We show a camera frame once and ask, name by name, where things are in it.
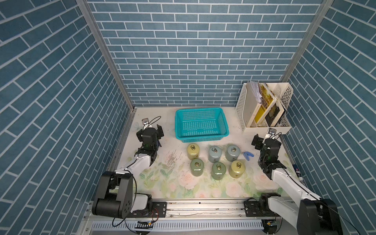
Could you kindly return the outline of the yellow-green tea canister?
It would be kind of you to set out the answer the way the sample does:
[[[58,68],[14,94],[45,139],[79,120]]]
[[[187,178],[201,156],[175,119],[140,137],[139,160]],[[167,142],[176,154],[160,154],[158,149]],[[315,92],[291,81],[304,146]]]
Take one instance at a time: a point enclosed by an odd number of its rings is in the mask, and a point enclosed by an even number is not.
[[[190,160],[198,158],[199,153],[200,147],[197,144],[191,143],[187,146],[187,156]]]
[[[229,174],[232,178],[238,179],[244,174],[245,169],[246,167],[243,162],[235,160],[231,163]]]

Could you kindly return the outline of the grey-blue tea canister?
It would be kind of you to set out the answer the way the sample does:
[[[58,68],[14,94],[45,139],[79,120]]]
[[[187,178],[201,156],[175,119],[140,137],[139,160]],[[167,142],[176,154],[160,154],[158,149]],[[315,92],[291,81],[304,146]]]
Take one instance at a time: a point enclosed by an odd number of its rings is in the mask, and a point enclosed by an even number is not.
[[[241,150],[238,146],[229,145],[226,149],[226,152],[225,152],[225,158],[229,162],[233,162],[233,161],[236,161],[238,159],[240,154],[241,154]]]
[[[212,163],[220,161],[222,149],[218,146],[210,146],[208,150],[208,160]]]

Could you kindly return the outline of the teal plastic basket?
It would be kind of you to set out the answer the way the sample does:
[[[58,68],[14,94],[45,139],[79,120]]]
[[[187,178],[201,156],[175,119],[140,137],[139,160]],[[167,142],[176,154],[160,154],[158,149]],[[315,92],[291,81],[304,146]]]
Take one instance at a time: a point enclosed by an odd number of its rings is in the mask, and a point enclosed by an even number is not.
[[[221,108],[182,109],[175,112],[175,136],[183,143],[219,141],[229,134]]]

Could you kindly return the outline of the dark green tea canister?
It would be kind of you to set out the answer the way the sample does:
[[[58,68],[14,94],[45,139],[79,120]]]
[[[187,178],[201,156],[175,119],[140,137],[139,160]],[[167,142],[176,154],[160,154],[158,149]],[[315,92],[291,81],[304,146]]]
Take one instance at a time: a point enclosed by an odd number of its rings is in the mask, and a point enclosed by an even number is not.
[[[222,180],[226,171],[226,166],[222,162],[213,163],[213,166],[211,168],[211,177],[217,181]]]
[[[190,168],[191,174],[195,177],[199,177],[204,172],[204,162],[199,158],[195,158],[191,161]]]

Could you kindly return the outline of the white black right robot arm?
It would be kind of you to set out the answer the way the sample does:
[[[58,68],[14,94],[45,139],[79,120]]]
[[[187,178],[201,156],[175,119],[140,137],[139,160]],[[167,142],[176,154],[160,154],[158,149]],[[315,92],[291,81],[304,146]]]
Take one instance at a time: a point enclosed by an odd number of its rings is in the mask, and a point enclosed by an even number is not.
[[[260,151],[259,166],[262,172],[280,186],[293,200],[284,200],[278,193],[262,193],[258,200],[249,198],[244,202],[247,217],[281,217],[300,235],[343,234],[336,204],[313,193],[299,180],[291,176],[279,161],[282,143],[279,135],[261,138],[255,135],[252,145]]]

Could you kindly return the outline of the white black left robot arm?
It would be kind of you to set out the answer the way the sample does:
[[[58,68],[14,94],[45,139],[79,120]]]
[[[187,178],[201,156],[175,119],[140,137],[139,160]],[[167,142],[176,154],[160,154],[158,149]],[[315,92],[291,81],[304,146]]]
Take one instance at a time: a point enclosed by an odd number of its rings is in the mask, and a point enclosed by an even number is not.
[[[137,192],[135,178],[155,162],[164,133],[162,127],[157,125],[156,128],[146,126],[136,135],[142,146],[138,148],[134,158],[116,171],[106,171],[101,175],[92,214],[120,219],[129,215],[152,215],[152,196]]]

